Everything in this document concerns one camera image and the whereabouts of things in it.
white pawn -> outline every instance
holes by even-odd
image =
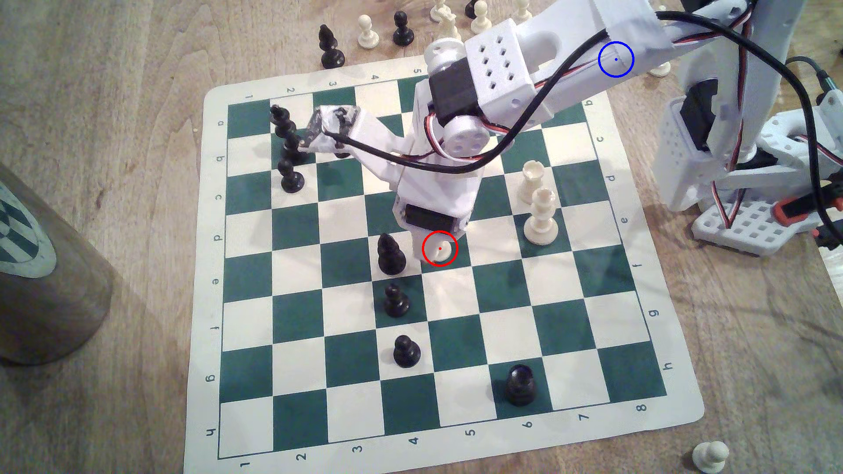
[[[541,178],[545,175],[545,167],[538,161],[531,159],[524,163],[521,172],[524,174],[524,181],[518,187],[518,199],[532,204],[533,193],[541,187]]]
[[[559,224],[553,219],[556,194],[546,187],[535,190],[529,213],[530,217],[524,223],[524,237],[536,245],[548,245],[556,240],[559,234]]]
[[[705,474],[717,474],[723,470],[728,457],[729,448],[723,442],[706,441],[694,448],[690,458],[694,461],[694,466]]]
[[[372,30],[372,19],[368,15],[360,15],[357,24],[360,25],[360,30],[363,30],[357,37],[357,43],[360,43],[360,47],[370,50],[377,46],[380,42],[380,36]]]
[[[518,7],[518,10],[513,13],[515,24],[522,24],[528,19],[533,18],[533,14],[527,10],[529,8],[529,0],[515,0],[515,6]]]
[[[491,28],[491,21],[487,17],[488,14],[489,6],[486,5],[486,2],[477,0],[477,3],[475,3],[475,15],[477,15],[477,18],[471,22],[471,31],[474,31],[475,35],[479,35]]]

chess mat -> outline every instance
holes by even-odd
[[[522,132],[486,166],[446,267],[412,257],[395,194],[354,158],[310,154],[295,194],[269,108],[299,129],[360,105],[411,133],[421,57],[222,86],[205,101],[185,471],[388,472],[666,428],[703,406],[605,93]],[[492,139],[489,147],[495,144]],[[521,169],[557,191],[559,235],[524,238]],[[377,263],[391,234],[407,255]],[[411,300],[384,313],[384,287]],[[421,348],[402,369],[395,338]],[[503,395],[526,364],[538,395]]]

wood grain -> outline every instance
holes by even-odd
[[[549,3],[535,0],[532,10]],[[321,23],[335,31],[346,64],[421,54],[435,34],[431,6],[0,3],[0,160],[119,274],[109,317],[80,351],[45,367],[0,368],[0,471],[180,471],[204,94],[318,70]],[[398,8],[416,32],[406,49],[389,41]],[[490,18],[511,9],[491,2]],[[371,51],[356,46],[361,13],[381,34]],[[471,37],[469,20],[458,18]],[[837,0],[812,0],[792,52],[816,57],[843,83],[840,23]],[[704,439],[730,446],[727,471],[843,468],[843,311],[828,273],[807,239],[771,258],[746,256],[694,242],[695,214],[658,203],[649,163],[662,104],[678,94],[671,75],[633,78],[609,97],[706,415],[677,428],[418,472],[676,472],[688,469],[684,453]],[[796,105],[785,90],[778,106]]]

captured chess piece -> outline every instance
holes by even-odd
[[[304,176],[293,169],[293,163],[289,159],[282,158],[278,162],[278,172],[281,173],[281,188],[293,194],[299,192],[304,187]]]
[[[387,315],[400,318],[407,314],[407,311],[410,310],[410,299],[401,292],[401,288],[398,288],[398,285],[390,283],[384,289],[384,293],[386,294],[384,311],[386,311]]]
[[[378,238],[378,267],[387,275],[397,275],[407,266],[407,257],[398,242],[389,234],[381,234]]]
[[[409,46],[416,38],[416,34],[407,27],[407,13],[399,10],[395,12],[393,19],[395,20],[397,30],[392,34],[392,42],[397,46]]]
[[[328,28],[328,25],[323,24],[319,27],[319,48],[324,51],[322,53],[322,67],[325,69],[333,69],[335,67],[342,67],[346,63],[346,55],[342,51],[336,49],[336,38],[334,32]]]
[[[532,403],[535,400],[533,370],[526,365],[514,365],[507,375],[507,386],[503,394],[516,407]]]
[[[418,364],[419,359],[422,358],[422,350],[408,336],[401,335],[395,338],[395,350],[392,351],[392,358],[400,367],[409,369]]]

